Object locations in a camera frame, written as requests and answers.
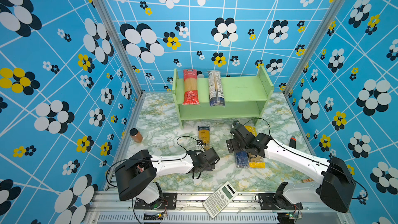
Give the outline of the clear grey spaghetti bag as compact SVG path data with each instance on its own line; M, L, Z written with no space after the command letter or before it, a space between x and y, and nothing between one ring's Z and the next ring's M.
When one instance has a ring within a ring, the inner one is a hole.
M208 71L209 105L225 107L225 99L222 87L221 73L219 71Z

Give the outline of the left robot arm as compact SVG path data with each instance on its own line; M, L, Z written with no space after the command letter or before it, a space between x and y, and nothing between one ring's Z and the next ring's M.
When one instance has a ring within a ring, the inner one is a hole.
M188 150L181 155L152 156L144 149L125 159L115 168L120 201L139 198L146 204L163 200L163 192L156 178L171 174L201 174L212 171L220 160L216 151Z

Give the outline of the blue Barilla pasta box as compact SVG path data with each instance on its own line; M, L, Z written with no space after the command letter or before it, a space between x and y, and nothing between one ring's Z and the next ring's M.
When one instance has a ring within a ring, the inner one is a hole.
M235 165L237 168L249 168L248 154L245 151L235 152Z

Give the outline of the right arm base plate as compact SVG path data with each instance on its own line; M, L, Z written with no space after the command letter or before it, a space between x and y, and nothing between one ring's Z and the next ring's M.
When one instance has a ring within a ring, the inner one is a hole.
M282 198L276 199L274 193L256 194L255 201L260 204L261 210L297 211L303 209L302 203L292 204Z

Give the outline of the red spaghetti bag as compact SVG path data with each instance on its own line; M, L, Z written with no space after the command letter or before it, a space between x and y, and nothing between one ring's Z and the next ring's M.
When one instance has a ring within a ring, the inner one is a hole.
M183 85L183 105L199 105L198 73L196 69L185 69L183 71Z

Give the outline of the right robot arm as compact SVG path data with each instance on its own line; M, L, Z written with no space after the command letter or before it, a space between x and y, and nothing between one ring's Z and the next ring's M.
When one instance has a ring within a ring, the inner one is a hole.
M230 133L232 139L226 141L230 153L245 151L274 160L312 179L301 184L282 182L273 196L273 202L280 209L309 202L323 203L337 212L348 212L356 182L343 160L309 155L276 141L268 134L253 135L239 121L232 123Z

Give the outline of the yellow blue spaghetti bag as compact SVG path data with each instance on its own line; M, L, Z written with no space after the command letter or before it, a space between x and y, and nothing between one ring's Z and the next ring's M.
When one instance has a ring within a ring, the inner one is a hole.
M210 149L210 126L199 126L198 137L202 141L204 150Z

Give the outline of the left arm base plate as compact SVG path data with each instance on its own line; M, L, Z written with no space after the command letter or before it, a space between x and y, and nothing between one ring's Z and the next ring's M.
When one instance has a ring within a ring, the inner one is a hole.
M147 204L142 199L136 199L134 202L135 209L144 210L165 210L165 209L176 209L177 193L166 192L163 193L163 197L154 201L153 203Z

